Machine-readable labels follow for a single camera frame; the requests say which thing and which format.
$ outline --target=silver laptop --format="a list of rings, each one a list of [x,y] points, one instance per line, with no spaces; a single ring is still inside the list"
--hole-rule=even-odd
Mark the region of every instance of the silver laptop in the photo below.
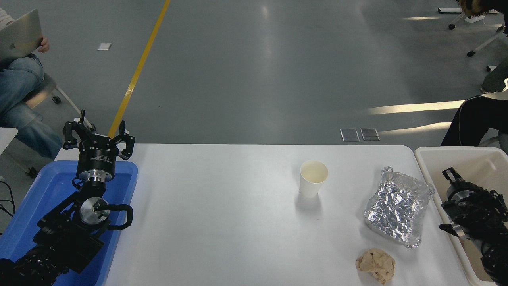
[[[34,9],[0,30],[0,67],[29,55],[41,46],[39,13]]]

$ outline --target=white table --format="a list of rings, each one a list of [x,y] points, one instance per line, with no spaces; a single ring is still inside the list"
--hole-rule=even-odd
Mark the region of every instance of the white table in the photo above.
[[[16,134],[18,134],[16,128],[0,127],[0,154],[7,148]]]
[[[306,160],[330,173],[313,199],[298,192]],[[134,221],[105,285],[378,286],[355,267],[372,247],[396,260],[390,286],[468,285],[432,201],[417,249],[363,221],[383,167],[423,179],[407,147],[137,144],[130,161]]]

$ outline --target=paper cup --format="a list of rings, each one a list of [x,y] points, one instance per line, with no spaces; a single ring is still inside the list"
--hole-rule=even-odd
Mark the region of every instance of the paper cup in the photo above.
[[[307,161],[300,167],[300,193],[314,197],[328,178],[328,169],[319,161]]]

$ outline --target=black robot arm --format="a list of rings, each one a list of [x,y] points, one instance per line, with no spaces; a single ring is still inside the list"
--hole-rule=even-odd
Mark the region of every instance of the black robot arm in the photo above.
[[[73,180],[78,191],[37,223],[40,230],[34,236],[34,248],[15,262],[0,259],[1,285],[53,285],[59,275],[69,270],[81,273],[104,246],[100,236],[108,230],[123,230],[133,221],[131,206],[108,204],[102,196],[106,182],[115,176],[116,156],[128,160],[135,139],[126,132],[124,121],[113,139],[94,134],[84,125],[84,115],[82,110],[79,120],[66,122],[63,128],[63,148],[79,149],[75,179],[82,182],[76,184]],[[81,140],[79,145],[73,132]],[[126,144],[121,153],[116,146],[120,142]],[[126,222],[111,225],[108,217],[112,211],[125,211]]]
[[[461,239],[469,239],[482,253],[485,272],[497,285],[508,285],[508,210],[503,196],[465,181],[453,168],[444,170],[450,182],[448,200],[442,208],[452,224],[439,228]]]

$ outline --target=foil-wrapped package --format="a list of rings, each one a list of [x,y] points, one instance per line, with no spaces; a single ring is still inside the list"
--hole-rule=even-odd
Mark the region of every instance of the foil-wrapped package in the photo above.
[[[416,248],[422,242],[423,218],[434,192],[433,186],[385,167],[379,190],[367,203],[365,222],[382,236]]]

